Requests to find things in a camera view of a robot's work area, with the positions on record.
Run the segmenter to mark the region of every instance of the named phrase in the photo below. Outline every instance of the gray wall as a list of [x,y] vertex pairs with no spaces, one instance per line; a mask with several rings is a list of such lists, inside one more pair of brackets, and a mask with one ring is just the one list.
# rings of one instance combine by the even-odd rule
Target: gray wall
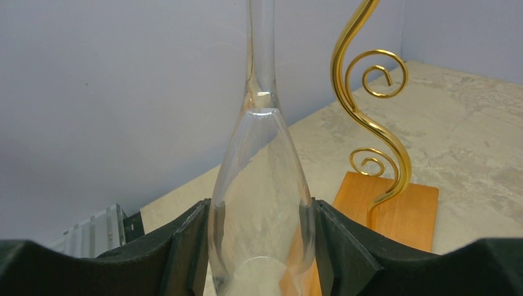
[[405,0],[403,58],[523,83],[522,0]]
[[[243,97],[244,1],[0,2],[0,238],[51,241],[219,164]],[[331,51],[359,2],[276,1],[289,123],[334,100]],[[382,1],[347,58],[399,53],[402,11]]]

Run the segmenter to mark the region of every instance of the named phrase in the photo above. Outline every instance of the gold spiral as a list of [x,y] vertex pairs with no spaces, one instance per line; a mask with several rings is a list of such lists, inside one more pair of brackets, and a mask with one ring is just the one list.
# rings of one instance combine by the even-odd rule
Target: gold spiral
[[[367,19],[370,17],[376,6],[379,4],[379,0],[363,0],[363,2],[360,4],[360,6],[357,8],[357,10],[354,12],[348,23],[346,24],[342,34],[340,35],[338,41],[336,42],[336,46],[334,48],[334,52],[332,53],[332,60],[331,60],[331,80],[332,80],[332,88],[334,89],[334,92],[336,94],[336,97],[338,98],[338,101],[340,102],[341,106],[345,109],[345,111],[361,126],[366,128],[368,131],[372,132],[375,136],[377,136],[379,139],[381,139],[384,143],[387,144],[387,146],[390,148],[390,150],[394,153],[394,156],[396,156],[396,159],[398,161],[398,165],[394,162],[392,157],[388,156],[386,153],[369,147],[359,148],[354,150],[349,157],[351,166],[359,173],[367,176],[381,176],[385,172],[385,165],[381,160],[379,160],[376,157],[367,157],[365,158],[362,163],[361,167],[362,169],[358,168],[354,163],[354,156],[359,152],[370,152],[374,153],[376,155],[379,155],[383,158],[385,158],[390,165],[392,165],[392,168],[394,169],[394,181],[392,185],[389,187],[388,190],[386,190],[383,194],[376,197],[374,201],[370,204],[368,211],[367,211],[367,227],[371,229],[376,228],[376,218],[374,215],[374,210],[377,208],[378,205],[385,202],[386,200],[389,200],[400,193],[402,193],[407,186],[409,185],[411,174],[412,174],[412,164],[410,161],[410,157],[403,146],[403,144],[400,142],[400,140],[394,136],[389,130],[378,124],[376,121],[369,118],[367,115],[361,112],[361,110],[358,108],[358,105],[356,104],[356,101],[354,100],[354,96],[350,89],[350,74],[353,69],[353,67],[365,57],[373,56],[373,55],[382,55],[387,56],[392,59],[394,59],[400,66],[402,72],[403,72],[403,80],[401,85],[389,94],[383,94],[379,92],[373,91],[368,84],[368,75],[370,72],[377,70],[384,74],[387,84],[389,86],[392,85],[392,79],[390,77],[390,73],[387,69],[385,69],[383,66],[375,65],[372,67],[367,68],[363,72],[362,77],[362,84],[363,88],[367,93],[374,97],[378,97],[381,99],[388,99],[391,97],[396,96],[398,93],[400,93],[403,88],[405,88],[407,81],[408,81],[408,71],[407,67],[404,63],[404,61],[399,58],[399,56],[393,54],[392,52],[385,51],[382,49],[375,49],[372,51],[366,51],[357,57],[355,57],[347,67],[347,70],[345,71],[345,76],[343,75],[343,62],[345,53],[347,52],[348,45],[352,41],[352,39],[356,36],[356,34],[359,32],[361,27],[365,24]],[[379,165],[380,170],[378,173],[367,173],[363,171],[363,166],[365,166],[369,162],[374,162]]]

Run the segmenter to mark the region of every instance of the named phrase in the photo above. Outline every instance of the transparent glass object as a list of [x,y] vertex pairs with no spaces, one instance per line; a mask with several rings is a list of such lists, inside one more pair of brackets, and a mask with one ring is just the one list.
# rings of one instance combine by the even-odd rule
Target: transparent glass object
[[315,221],[274,71],[274,0],[247,0],[247,86],[208,219],[218,296],[303,295]]

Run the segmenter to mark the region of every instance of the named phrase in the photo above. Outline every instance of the wooden base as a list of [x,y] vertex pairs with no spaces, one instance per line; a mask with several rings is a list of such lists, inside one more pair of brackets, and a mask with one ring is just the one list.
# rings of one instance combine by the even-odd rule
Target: wooden base
[[[347,172],[332,204],[347,217],[365,225],[370,203],[385,192],[393,180]],[[430,252],[438,207],[439,189],[409,184],[399,196],[376,209],[376,232],[404,245]],[[311,271],[309,296],[321,296],[316,262]]]

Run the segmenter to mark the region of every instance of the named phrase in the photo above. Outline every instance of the stone countertop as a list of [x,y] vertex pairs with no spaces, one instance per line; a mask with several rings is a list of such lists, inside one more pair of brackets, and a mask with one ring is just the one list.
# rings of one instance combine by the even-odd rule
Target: stone countertop
[[[447,253],[480,237],[523,237],[523,85],[419,62],[407,66],[409,83],[397,97],[377,99],[363,89],[355,97],[365,114],[407,148],[411,182],[440,189],[432,251]],[[397,87],[401,71],[391,74]],[[383,77],[370,85],[390,92]],[[345,173],[353,171],[348,161],[352,150],[390,151],[337,101],[289,129],[311,195],[329,203]],[[145,232],[211,198],[218,170],[143,207]],[[384,177],[392,176],[389,168]]]

